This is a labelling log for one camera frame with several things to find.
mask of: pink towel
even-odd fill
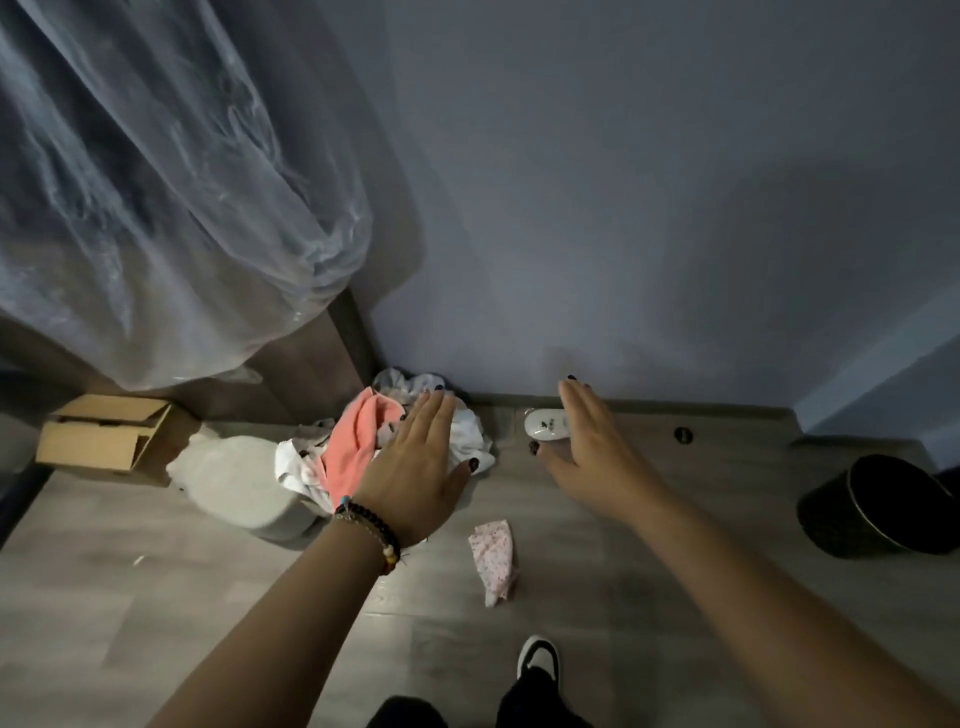
[[[492,607],[510,595],[516,579],[514,571],[514,537],[506,521],[478,525],[469,537],[473,563],[484,587],[484,604]]]
[[[324,454],[317,460],[317,477],[336,508],[343,496],[352,496],[363,471],[373,460],[376,431],[387,422],[396,422],[403,406],[367,387],[347,405],[340,422],[330,433]]]

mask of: bracelet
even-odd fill
[[[344,496],[340,501],[340,506],[334,511],[333,518],[336,521],[359,523],[370,531],[383,547],[383,558],[386,562],[383,573],[388,574],[396,568],[400,556],[399,540],[393,529],[372,510],[352,502],[349,496]]]

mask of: wooden floor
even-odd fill
[[[513,411],[483,416],[499,464],[378,582],[311,725],[365,725],[394,693],[433,701],[452,726],[492,725],[533,632],[558,643],[568,702],[597,726],[765,724],[644,546],[557,490]],[[790,448],[790,420],[622,423],[679,490],[960,698],[956,559],[837,561],[797,526],[797,497],[860,451]],[[673,440],[677,425],[693,444]],[[520,577],[511,602],[486,609],[467,536],[504,518]],[[204,516],[175,490],[55,474],[0,551],[0,725],[142,725],[297,555]]]

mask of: shoe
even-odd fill
[[[530,667],[539,667],[560,685],[560,655],[557,647],[545,637],[534,635],[523,644],[516,661],[516,679],[519,680]]]

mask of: black bucket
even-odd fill
[[[797,518],[810,541],[840,559],[944,554],[960,546],[960,500],[932,475],[890,455],[861,457],[807,493]]]

